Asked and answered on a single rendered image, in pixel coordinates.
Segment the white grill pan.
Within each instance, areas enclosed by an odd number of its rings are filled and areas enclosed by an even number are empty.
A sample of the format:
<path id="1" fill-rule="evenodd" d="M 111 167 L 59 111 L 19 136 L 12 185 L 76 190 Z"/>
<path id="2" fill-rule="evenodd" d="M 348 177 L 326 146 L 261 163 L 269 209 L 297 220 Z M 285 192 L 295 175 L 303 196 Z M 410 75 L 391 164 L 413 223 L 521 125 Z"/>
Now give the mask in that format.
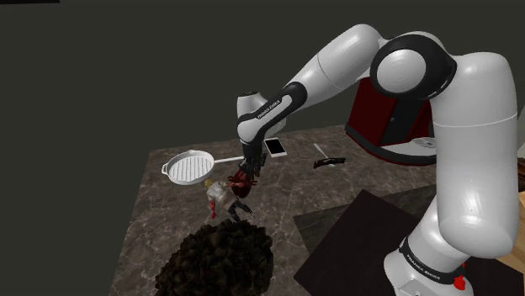
<path id="1" fill-rule="evenodd" d="M 193 185 L 208 178 L 216 164 L 243 159 L 243 156 L 215 159 L 206 151 L 188 150 L 163 164 L 161 173 L 177 185 Z"/>

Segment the dark red kitchen appliance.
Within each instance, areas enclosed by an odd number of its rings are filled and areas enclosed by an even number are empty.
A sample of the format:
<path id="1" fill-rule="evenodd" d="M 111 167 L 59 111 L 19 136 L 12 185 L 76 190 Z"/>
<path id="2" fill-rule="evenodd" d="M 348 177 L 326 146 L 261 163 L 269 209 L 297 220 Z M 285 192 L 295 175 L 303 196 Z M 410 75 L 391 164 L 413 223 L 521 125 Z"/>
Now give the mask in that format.
<path id="1" fill-rule="evenodd" d="M 368 78 L 358 84 L 345 131 L 383 161 L 419 167 L 436 163 L 430 103 L 387 98 L 375 91 Z"/>

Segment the white smartphone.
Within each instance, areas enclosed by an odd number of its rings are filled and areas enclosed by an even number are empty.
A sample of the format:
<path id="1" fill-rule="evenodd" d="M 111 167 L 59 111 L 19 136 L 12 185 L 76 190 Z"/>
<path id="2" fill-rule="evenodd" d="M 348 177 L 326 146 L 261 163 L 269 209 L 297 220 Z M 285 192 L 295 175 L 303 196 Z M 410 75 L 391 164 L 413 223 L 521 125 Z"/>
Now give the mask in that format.
<path id="1" fill-rule="evenodd" d="M 288 155 L 287 151 L 284 149 L 281 141 L 278 138 L 276 137 L 268 138 L 268 139 L 265 139 L 263 142 L 265 146 L 267 147 L 267 151 L 269 155 L 272 158 Z"/>

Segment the dark red round object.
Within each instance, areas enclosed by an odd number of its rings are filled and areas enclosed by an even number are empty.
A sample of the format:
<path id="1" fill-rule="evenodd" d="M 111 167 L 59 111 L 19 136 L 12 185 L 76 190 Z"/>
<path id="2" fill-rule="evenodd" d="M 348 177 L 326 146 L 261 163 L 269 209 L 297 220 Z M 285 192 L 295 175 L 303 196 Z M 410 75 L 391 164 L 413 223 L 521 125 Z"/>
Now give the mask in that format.
<path id="1" fill-rule="evenodd" d="M 228 181 L 232 183 L 232 192 L 238 198 L 245 198 L 250 193 L 251 188 L 257 185 L 257 181 L 242 169 L 239 169 L 235 175 L 229 176 Z"/>

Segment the toy figure in white jacket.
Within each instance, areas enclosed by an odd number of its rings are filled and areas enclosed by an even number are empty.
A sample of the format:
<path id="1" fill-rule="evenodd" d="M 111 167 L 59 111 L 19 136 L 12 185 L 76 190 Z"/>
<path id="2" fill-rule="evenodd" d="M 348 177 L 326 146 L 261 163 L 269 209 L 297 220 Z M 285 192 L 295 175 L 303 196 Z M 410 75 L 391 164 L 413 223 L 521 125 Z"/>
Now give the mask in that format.
<path id="1" fill-rule="evenodd" d="M 236 209 L 242 209 L 243 211 L 253 215 L 251 208 L 241 201 L 231 189 L 231 182 L 216 181 L 207 178 L 204 181 L 204 185 L 207 188 L 206 196 L 209 202 L 209 210 L 211 212 L 211 219 L 216 218 L 216 210 L 225 210 L 235 222 L 240 223 L 241 219 L 236 212 Z"/>

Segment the black handled knife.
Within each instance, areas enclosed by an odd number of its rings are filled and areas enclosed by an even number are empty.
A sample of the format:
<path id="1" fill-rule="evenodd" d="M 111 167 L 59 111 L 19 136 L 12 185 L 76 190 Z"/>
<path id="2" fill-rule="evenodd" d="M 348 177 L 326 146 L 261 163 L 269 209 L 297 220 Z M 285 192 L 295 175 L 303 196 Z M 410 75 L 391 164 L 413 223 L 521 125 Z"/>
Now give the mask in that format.
<path id="1" fill-rule="evenodd" d="M 325 158 L 325 159 L 315 161 L 313 164 L 313 168 L 316 169 L 318 167 L 323 167 L 323 166 L 335 166 L 336 164 L 342 164 L 345 162 L 346 162 L 345 157 Z"/>

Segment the dark brown leafy lump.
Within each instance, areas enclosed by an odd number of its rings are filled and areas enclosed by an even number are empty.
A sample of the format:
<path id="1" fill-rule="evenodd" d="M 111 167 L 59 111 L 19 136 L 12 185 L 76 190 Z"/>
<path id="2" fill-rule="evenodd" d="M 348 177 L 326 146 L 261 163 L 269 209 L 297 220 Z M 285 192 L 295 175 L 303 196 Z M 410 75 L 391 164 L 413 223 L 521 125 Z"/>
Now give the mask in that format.
<path id="1" fill-rule="evenodd" d="M 154 296 L 263 296 L 273 277 L 273 239 L 243 220 L 203 225 L 155 276 Z"/>

